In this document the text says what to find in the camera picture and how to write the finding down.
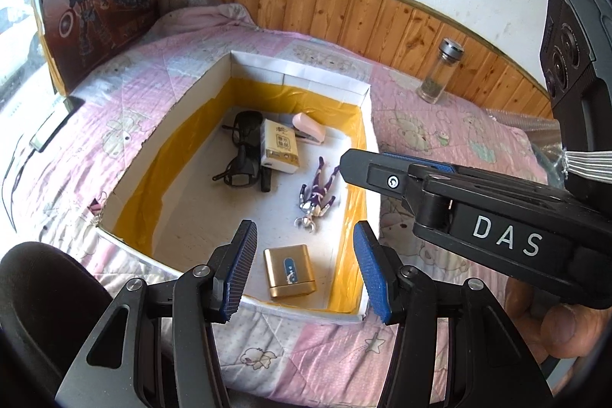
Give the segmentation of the person right hand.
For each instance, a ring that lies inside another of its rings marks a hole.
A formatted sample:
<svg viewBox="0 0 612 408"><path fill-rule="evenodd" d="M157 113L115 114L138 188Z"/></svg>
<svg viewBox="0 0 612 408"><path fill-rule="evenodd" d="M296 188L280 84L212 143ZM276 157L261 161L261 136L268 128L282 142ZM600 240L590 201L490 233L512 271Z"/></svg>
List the person right hand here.
<svg viewBox="0 0 612 408"><path fill-rule="evenodd" d="M611 318L610 309L560 303L542 319L535 319L529 313L533 296L532 286L514 278L506 282L504 309L538 364L549 356L564 359L588 355Z"/></svg>

